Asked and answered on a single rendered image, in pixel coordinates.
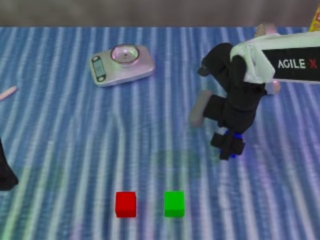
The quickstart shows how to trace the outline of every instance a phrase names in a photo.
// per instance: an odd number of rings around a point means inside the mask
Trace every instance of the red cube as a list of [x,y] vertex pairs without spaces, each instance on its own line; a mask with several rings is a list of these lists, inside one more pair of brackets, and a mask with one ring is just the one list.
[[115,215],[118,218],[135,218],[137,216],[137,197],[134,191],[115,193]]

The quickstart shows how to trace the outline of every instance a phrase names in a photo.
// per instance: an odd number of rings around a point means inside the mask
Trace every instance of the green cube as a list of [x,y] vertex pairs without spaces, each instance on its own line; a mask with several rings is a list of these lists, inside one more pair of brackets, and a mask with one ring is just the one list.
[[185,195],[183,191],[164,192],[164,216],[182,218],[185,215]]

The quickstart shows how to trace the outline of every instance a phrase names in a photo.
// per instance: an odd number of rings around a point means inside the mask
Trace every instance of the blue striped fabric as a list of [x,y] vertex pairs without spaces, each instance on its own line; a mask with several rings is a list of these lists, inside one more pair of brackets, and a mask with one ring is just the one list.
[[[279,28],[282,34],[306,28]],[[219,162],[217,126],[193,129],[201,58],[254,28],[0,28],[0,136],[20,183],[0,193],[1,240],[319,240],[320,85],[262,99],[242,156]],[[98,88],[89,57],[146,45],[155,74]],[[165,191],[185,192],[182,219]],[[137,193],[118,219],[115,192]]]

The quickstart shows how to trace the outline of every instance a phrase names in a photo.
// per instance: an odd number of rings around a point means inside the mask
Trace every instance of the kitchen scale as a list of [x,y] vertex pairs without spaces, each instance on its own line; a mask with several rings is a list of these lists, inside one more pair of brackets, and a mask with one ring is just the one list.
[[121,44],[96,53],[90,58],[94,83],[108,87],[149,77],[155,70],[154,61],[145,46]]

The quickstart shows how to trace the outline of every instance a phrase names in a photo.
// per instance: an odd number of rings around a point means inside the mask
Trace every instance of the black label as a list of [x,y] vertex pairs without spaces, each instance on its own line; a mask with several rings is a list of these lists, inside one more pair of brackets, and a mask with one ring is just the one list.
[[320,83],[320,47],[272,49],[263,53],[275,69],[275,79]]

